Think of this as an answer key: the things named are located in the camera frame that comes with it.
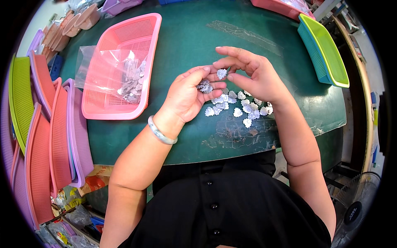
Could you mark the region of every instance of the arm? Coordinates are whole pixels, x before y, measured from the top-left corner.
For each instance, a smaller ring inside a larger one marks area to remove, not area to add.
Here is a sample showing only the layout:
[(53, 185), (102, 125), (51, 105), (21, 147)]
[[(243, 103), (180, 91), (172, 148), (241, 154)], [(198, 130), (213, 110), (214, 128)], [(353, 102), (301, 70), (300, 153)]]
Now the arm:
[[(217, 79), (212, 65), (190, 69), (172, 83), (167, 98), (153, 117), (157, 128), (175, 139), (184, 124), (191, 121), (205, 101), (222, 94), (225, 82), (211, 83), (214, 90), (203, 94), (196, 89), (202, 80)], [(154, 181), (172, 145), (160, 141), (148, 125), (117, 159), (109, 181), (109, 199), (101, 247), (117, 247), (138, 225), (146, 206), (146, 188)]]
[[(325, 223), (332, 239), (335, 210), (322, 175), (316, 139), (299, 106), (265, 57), (227, 46), (217, 47), (216, 51), (228, 57), (214, 62), (215, 68), (230, 67), (227, 78), (231, 82), (253, 97), (272, 103), (290, 186)], [(251, 78), (236, 74), (239, 69)]]

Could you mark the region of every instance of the stacked baskets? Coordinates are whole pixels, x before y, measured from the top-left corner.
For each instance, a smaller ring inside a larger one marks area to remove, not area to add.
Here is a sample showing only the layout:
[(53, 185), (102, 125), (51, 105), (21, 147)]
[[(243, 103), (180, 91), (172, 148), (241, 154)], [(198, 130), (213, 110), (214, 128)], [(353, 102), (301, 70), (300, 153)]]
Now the stacked baskets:
[[(9, 89), (8, 102), (2, 97), (1, 135), (15, 199), (27, 223), (38, 229), (39, 224), (54, 218), (50, 196), (57, 197), (58, 190), (66, 185), (83, 186), (93, 162), (81, 112), (82, 92), (74, 90), (72, 79), (64, 85), (61, 78), (52, 82), (44, 55), (33, 51), (28, 55), (12, 58), (5, 88), (5, 92)], [(30, 78), (34, 81), (32, 88)], [(68, 96), (65, 88), (73, 95)], [(72, 144), (72, 162), (68, 141)]]

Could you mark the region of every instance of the purple plastic basket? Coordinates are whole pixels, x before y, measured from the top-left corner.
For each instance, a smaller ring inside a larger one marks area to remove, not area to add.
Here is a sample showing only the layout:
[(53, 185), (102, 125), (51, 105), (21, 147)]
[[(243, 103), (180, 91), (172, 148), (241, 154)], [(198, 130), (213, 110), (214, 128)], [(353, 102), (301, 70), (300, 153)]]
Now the purple plastic basket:
[(11, 166), (14, 158), (15, 142), (12, 138), (10, 106), (8, 102), (8, 73), (4, 84), (3, 95), (1, 97), (1, 152), (3, 155), (4, 169), (8, 180), (11, 178)]
[(33, 224), (33, 217), (29, 205), (26, 187), (25, 160), (23, 158), (23, 154), (20, 148), (18, 149), (18, 155), (15, 161), (15, 167), (12, 177), (13, 184), (11, 185), (11, 189), (14, 193), (15, 201), (17, 202), (17, 205), (26, 220), (26, 223), (28, 224), (28, 226), (30, 226), (32, 230), (34, 230), (35, 225)]
[(101, 12), (106, 12), (115, 16), (129, 8), (140, 5), (142, 2), (143, 0), (130, 0), (126, 3), (117, 0), (106, 0), (102, 6)]
[(77, 175), (70, 186), (82, 187), (85, 184), (85, 177), (94, 170), (94, 165), (88, 141), (87, 120), (81, 112), (83, 92), (76, 89), (73, 79), (66, 80), (63, 86), (67, 84), (69, 85), (69, 92), (67, 95), (66, 120)]
[(30, 46), (26, 52), (26, 56), (29, 55), (29, 52), (31, 50), (35, 50), (39, 46), (40, 40), (43, 38), (43, 36), (44, 36), (43, 31), (41, 31), (41, 29), (37, 30), (35, 37), (33, 38), (32, 42), (30, 43)]

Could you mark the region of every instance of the silver charm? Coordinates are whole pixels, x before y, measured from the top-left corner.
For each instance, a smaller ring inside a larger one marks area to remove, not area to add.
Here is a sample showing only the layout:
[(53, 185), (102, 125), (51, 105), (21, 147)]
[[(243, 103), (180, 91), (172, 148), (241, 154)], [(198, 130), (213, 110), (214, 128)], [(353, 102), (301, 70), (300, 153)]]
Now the silver charm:
[(231, 104), (235, 104), (235, 103), (237, 102), (237, 100), (236, 100), (235, 98), (229, 97), (229, 99), (227, 100), (227, 102), (228, 102), (228, 103), (231, 103)]
[(220, 109), (220, 108), (217, 107), (217, 106), (214, 106), (213, 109), (214, 109), (214, 114), (215, 114), (215, 115), (219, 115), (219, 113), (222, 112), (222, 109)]
[(237, 95), (236, 95), (236, 93), (234, 93), (234, 91), (231, 90), (231, 91), (229, 91), (229, 97), (236, 99)]
[(248, 95), (248, 96), (252, 96), (251, 94), (248, 93), (248, 91), (244, 90), (244, 94)]
[(224, 78), (224, 77), (226, 76), (226, 74), (227, 74), (226, 69), (219, 69), (219, 70), (216, 72), (216, 75), (218, 76), (219, 80), (221, 80), (222, 78)]
[(257, 110), (258, 109), (258, 105), (256, 105), (255, 103), (251, 102), (250, 106), (253, 110)]
[(244, 107), (243, 107), (243, 111), (245, 113), (251, 113), (254, 110), (252, 109), (252, 107), (249, 104), (245, 104)]
[(259, 114), (260, 115), (268, 115), (268, 111), (267, 111), (267, 109), (266, 109), (267, 107), (261, 107), (260, 108), (260, 112), (259, 112)]
[(243, 112), (241, 111), (241, 109), (239, 109), (239, 108), (234, 109), (234, 113), (233, 113), (234, 117), (240, 117), (242, 115), (243, 115)]
[(198, 85), (196, 85), (197, 89), (200, 89), (204, 94), (208, 94), (212, 91), (212, 86), (207, 79), (203, 79)]
[(262, 103), (263, 103), (261, 100), (258, 100), (258, 99), (256, 99), (256, 98), (254, 98), (254, 101), (256, 102), (256, 104), (257, 104), (258, 106), (262, 105)]
[(227, 95), (227, 94), (229, 93), (229, 89), (228, 89), (228, 88), (224, 88), (224, 89), (222, 90), (222, 92), (223, 92), (223, 94)]
[(244, 93), (239, 91), (239, 93), (237, 94), (237, 98), (240, 99), (240, 100), (244, 100), (245, 99)]
[(248, 119), (255, 120), (259, 118), (259, 110), (254, 110), (248, 114)]
[(252, 124), (252, 120), (251, 119), (244, 119), (243, 120), (243, 124), (245, 125), (246, 128), (249, 128)]
[(213, 116), (215, 114), (214, 110), (212, 109), (212, 107), (208, 107), (205, 110), (205, 116)]
[(217, 103), (215, 106), (220, 108), (221, 110), (229, 109), (229, 104), (227, 102)]

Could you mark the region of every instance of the blue plastic crate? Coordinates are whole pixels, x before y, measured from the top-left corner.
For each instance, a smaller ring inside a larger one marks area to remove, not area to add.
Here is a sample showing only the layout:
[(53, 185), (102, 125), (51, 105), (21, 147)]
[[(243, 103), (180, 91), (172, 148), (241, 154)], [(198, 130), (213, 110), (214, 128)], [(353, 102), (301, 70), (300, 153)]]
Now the blue plastic crate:
[(176, 3), (176, 2), (187, 2), (187, 1), (192, 1), (192, 0), (158, 0), (158, 2), (161, 5), (172, 4), (172, 3)]
[(64, 58), (56, 54), (48, 63), (48, 69), (50, 71), (50, 77), (52, 81), (55, 81), (61, 73), (61, 68), (64, 65)]

